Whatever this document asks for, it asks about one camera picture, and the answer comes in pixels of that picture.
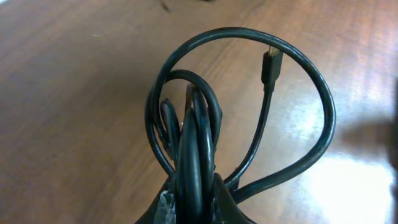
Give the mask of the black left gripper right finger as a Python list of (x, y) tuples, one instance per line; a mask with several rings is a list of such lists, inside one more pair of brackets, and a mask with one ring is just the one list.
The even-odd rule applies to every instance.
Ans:
[(211, 201), (212, 224), (255, 224), (236, 205), (223, 179), (214, 173), (213, 198)]

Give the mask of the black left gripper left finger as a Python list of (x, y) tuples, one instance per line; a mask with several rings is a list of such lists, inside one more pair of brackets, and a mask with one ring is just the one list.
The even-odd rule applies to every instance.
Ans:
[(176, 224), (175, 188), (175, 176), (171, 175), (136, 224)]

